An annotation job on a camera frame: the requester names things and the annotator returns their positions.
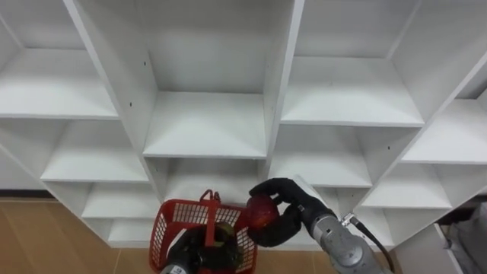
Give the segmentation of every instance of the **red basket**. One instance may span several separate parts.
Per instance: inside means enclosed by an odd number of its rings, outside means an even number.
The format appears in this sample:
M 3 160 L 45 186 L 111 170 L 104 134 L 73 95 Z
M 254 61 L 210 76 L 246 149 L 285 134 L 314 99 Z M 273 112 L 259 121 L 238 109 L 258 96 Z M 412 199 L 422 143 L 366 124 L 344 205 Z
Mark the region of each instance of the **red basket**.
M 213 245 L 215 223 L 226 221 L 237 232 L 237 243 L 244 249 L 243 263 L 236 271 L 218 272 L 218 274 L 252 274 L 257 257 L 257 248 L 247 236 L 247 220 L 244 209 L 236 206 L 222 205 L 218 192 L 206 190 L 199 202 L 172 199 L 159 209 L 152 229 L 149 263 L 154 272 L 159 273 L 164 267 L 167 249 L 177 234 L 184 228 L 207 225 L 205 245 Z

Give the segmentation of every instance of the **floor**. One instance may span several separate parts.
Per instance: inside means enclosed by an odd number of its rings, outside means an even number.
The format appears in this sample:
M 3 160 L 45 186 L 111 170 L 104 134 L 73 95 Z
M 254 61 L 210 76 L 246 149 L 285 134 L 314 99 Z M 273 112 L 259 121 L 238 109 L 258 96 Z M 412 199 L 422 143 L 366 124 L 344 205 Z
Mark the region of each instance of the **floor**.
M 55 201 L 0 200 L 0 235 L 2 274 L 151 273 L 147 250 L 109 248 Z M 336 272 L 323 252 L 260 251 L 255 273 Z

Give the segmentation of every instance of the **white shelf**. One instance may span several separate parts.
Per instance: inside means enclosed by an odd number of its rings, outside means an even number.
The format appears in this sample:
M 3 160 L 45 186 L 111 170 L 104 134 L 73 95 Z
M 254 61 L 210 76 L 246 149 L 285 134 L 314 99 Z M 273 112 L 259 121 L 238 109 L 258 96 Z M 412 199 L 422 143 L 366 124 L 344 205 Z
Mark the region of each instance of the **white shelf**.
M 382 209 L 358 208 L 354 210 L 354 213 L 357 219 L 361 221 L 365 225 L 365 227 L 367 227 L 367 229 L 380 241 L 380 243 L 387 250 L 391 250 L 396 246 L 390 233 L 389 223 L 387 223 L 386 216 L 384 215 Z M 353 225 L 349 225 L 347 228 L 353 234 L 363 237 L 370 246 L 376 247 L 374 242 L 365 237 Z
M 161 203 L 150 185 L 111 186 L 96 183 L 82 218 L 147 218 L 154 220 Z
M 0 72 L 0 117 L 118 119 L 85 50 L 24 49 Z
M 249 190 L 258 183 L 255 161 L 173 159 L 165 200 L 198 201 L 206 190 L 214 190 L 223 203 L 245 205 Z
M 487 113 L 476 100 L 454 100 L 402 162 L 487 164 Z
M 108 237 L 113 248 L 149 248 L 154 220 L 114 220 Z
M 160 92 L 144 155 L 265 158 L 263 96 Z
M 69 123 L 41 180 L 148 183 L 118 121 Z
M 385 59 L 294 57 L 281 123 L 420 127 L 419 111 Z
M 450 200 L 434 168 L 424 164 L 398 164 L 361 204 L 365 207 L 450 209 Z
M 350 127 L 281 126 L 269 177 L 295 175 L 313 186 L 372 186 Z

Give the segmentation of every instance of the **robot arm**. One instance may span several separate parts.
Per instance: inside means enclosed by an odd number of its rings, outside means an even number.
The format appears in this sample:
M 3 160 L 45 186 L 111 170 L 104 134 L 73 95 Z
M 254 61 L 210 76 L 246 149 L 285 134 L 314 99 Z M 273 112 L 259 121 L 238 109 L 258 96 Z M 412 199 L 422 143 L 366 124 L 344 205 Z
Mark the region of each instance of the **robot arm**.
M 250 191 L 251 196 L 260 194 L 277 195 L 274 198 L 275 201 L 278 201 L 277 203 L 289 203 L 288 209 L 298 209 L 298 214 L 294 210 L 286 209 L 286 212 L 278 220 L 268 224 L 265 229 L 248 231 L 250 238 L 258 245 L 274 247 L 283 244 L 301 230 L 301 226 L 296 225 L 296 223 L 302 222 L 310 236 L 321 246 L 323 251 L 329 254 L 333 267 L 339 273 L 392 273 L 381 267 L 367 242 L 361 237 L 353 235 L 333 211 L 326 206 L 326 203 L 314 189 L 301 178 L 296 181 L 286 178 L 267 180 Z M 368 236 L 376 240 L 355 217 L 352 217 L 350 221 L 353 225 L 359 225 L 358 228 L 365 229 Z M 387 258 L 393 271 L 393 265 L 388 255 Z
M 367 242 L 345 228 L 334 215 L 324 215 L 311 225 L 311 234 L 329 254 L 334 269 L 341 274 L 389 274 L 375 259 Z

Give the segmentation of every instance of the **cable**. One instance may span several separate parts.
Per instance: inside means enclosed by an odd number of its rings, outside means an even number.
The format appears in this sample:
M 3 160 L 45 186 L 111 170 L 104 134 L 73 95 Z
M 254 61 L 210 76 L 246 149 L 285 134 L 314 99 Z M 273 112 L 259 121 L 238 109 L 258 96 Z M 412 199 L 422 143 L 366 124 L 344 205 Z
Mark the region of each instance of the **cable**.
M 394 268 L 393 260 L 390 257 L 389 252 L 387 252 L 387 250 L 380 243 L 380 241 L 356 217 L 352 217 L 350 219 L 350 223 L 352 223 L 361 233 L 363 233 L 365 236 L 371 239 L 371 241 L 373 241 L 377 245 L 377 247 L 379 247 L 380 251 L 382 251 L 382 253 L 386 257 L 387 263 L 389 264 L 390 271 L 394 273 L 396 270 Z

